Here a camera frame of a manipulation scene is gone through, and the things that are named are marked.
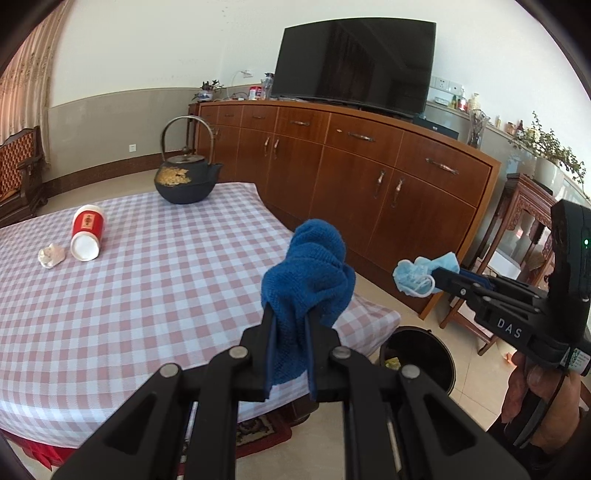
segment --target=sticker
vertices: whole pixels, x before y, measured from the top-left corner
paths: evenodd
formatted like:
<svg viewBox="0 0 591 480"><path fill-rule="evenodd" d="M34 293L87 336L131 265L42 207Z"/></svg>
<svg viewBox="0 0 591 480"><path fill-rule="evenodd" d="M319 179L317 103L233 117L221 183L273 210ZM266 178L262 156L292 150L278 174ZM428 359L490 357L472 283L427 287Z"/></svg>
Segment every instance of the sticker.
<svg viewBox="0 0 591 480"><path fill-rule="evenodd" d="M569 352L570 349L567 350L567 352L564 354L560 362L560 365L564 366ZM573 352L573 357L570 359L569 370L573 370L578 374L582 374L585 371L585 369L589 366L589 361L591 361L591 355L579 350L578 348L575 348Z"/></svg>

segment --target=cast iron teapot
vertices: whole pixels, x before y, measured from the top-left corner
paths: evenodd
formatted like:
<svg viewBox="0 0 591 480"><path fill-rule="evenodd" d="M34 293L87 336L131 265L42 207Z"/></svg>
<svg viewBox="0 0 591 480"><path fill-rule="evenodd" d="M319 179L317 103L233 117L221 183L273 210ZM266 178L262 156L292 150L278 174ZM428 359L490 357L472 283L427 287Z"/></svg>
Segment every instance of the cast iron teapot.
<svg viewBox="0 0 591 480"><path fill-rule="evenodd" d="M195 203L203 200L213 190L222 169L221 163L212 164L203 155L189 155L190 149L187 145L183 148L183 155L171 157L168 160L164 156L166 145L164 137L166 130L175 121L181 118L188 118L202 123L209 133L210 155L213 156L213 132L207 122L194 115L184 115L173 118L166 124L160 136L160 147L163 163L156 172L154 184L156 190L165 200L170 203L185 204Z"/></svg>

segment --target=drawer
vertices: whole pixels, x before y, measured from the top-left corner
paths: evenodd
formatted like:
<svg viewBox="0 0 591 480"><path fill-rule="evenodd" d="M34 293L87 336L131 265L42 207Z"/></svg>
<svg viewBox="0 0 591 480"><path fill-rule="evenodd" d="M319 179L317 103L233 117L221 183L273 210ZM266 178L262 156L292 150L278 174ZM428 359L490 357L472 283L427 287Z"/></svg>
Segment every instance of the drawer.
<svg viewBox="0 0 591 480"><path fill-rule="evenodd" d="M394 166L402 130L371 120L333 114L326 144Z"/></svg>
<svg viewBox="0 0 591 480"><path fill-rule="evenodd" d="M477 206L491 168L454 148L404 132L396 168Z"/></svg>
<svg viewBox="0 0 591 480"><path fill-rule="evenodd" d="M252 128L254 130L263 130L272 132L275 129L275 120L277 120L276 106L264 105L245 105L242 111L241 127Z"/></svg>
<svg viewBox="0 0 591 480"><path fill-rule="evenodd" d="M218 108L217 122L219 125L240 126L242 105L220 105Z"/></svg>
<svg viewBox="0 0 591 480"><path fill-rule="evenodd" d="M280 107L275 132L288 137L322 143L326 136L329 113L305 108Z"/></svg>
<svg viewBox="0 0 591 480"><path fill-rule="evenodd" d="M199 109L199 116L203 118L208 124L215 125L217 123L217 105L202 105Z"/></svg>

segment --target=red cup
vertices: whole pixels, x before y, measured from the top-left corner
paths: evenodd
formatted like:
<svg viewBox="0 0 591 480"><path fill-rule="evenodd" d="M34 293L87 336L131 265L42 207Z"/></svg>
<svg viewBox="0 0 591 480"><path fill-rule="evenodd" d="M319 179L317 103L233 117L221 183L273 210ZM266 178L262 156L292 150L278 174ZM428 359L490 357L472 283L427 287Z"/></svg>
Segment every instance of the red cup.
<svg viewBox="0 0 591 480"><path fill-rule="evenodd" d="M105 212L99 206L84 205L76 211L70 241L70 252L75 259L88 262L99 256L104 224Z"/></svg>

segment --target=wall outlet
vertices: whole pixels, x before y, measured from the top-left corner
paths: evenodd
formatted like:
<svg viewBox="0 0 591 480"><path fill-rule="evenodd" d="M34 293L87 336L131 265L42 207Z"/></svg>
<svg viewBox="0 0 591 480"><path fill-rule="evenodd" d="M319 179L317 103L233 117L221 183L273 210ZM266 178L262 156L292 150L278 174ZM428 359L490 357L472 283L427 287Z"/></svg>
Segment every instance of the wall outlet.
<svg viewBox="0 0 591 480"><path fill-rule="evenodd" d="M435 87L437 90L443 90L447 92L447 88L449 87L449 80L442 79L439 77L435 78Z"/></svg>
<svg viewBox="0 0 591 480"><path fill-rule="evenodd" d="M447 91L452 95L461 95L462 94L462 84L456 82L449 82L447 87Z"/></svg>

